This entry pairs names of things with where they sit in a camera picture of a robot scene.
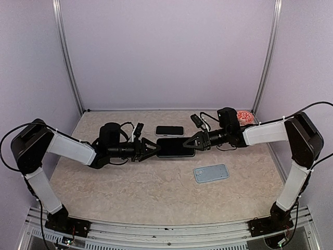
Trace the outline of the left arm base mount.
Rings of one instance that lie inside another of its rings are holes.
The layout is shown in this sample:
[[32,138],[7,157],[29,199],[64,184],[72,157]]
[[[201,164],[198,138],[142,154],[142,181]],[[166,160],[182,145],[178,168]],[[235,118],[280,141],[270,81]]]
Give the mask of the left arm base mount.
[[47,229],[83,238],[87,237],[90,227],[90,221],[69,217],[60,212],[48,214],[45,222]]

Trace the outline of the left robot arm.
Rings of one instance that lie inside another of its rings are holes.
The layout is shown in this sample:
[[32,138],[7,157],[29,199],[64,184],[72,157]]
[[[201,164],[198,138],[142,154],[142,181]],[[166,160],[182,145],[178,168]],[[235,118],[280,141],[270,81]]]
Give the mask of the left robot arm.
[[44,168],[43,164],[57,164],[61,158],[66,158],[92,169],[101,169],[112,164],[113,159],[121,159],[125,164],[128,161],[141,162],[161,150],[157,143],[141,136],[142,123],[132,127],[131,135],[127,135],[123,126],[116,122],[104,124],[93,142],[76,139],[42,119],[12,129],[12,132],[17,132],[10,143],[17,170],[23,175],[31,193],[53,216],[52,222],[59,230],[69,231],[73,221],[50,184],[53,171]]

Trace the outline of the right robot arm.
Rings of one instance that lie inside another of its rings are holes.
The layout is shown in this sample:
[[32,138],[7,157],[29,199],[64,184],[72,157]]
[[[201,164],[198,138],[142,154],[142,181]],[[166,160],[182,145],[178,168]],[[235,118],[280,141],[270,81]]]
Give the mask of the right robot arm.
[[288,212],[304,191],[306,182],[324,147],[324,139],[305,111],[260,124],[241,126],[237,111],[225,107],[217,111],[219,129],[203,129],[183,146],[197,151],[208,151],[214,146],[228,144],[234,148],[245,148],[259,144],[282,144],[289,149],[290,168],[284,188],[277,198],[274,212],[266,220],[266,227],[277,231],[286,221]]

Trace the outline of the light blue phone case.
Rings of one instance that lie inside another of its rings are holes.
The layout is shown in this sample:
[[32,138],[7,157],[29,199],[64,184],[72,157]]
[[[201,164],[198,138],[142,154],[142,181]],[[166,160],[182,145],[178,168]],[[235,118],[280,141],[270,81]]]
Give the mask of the light blue phone case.
[[208,183],[229,178],[229,171],[224,164],[199,167],[193,170],[197,183]]

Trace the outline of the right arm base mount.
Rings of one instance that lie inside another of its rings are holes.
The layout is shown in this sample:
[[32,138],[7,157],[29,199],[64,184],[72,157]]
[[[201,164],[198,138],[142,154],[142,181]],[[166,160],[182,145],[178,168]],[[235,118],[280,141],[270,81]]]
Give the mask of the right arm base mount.
[[283,211],[273,206],[269,216],[249,220],[248,226],[251,236],[256,237],[292,228],[294,224],[290,211]]

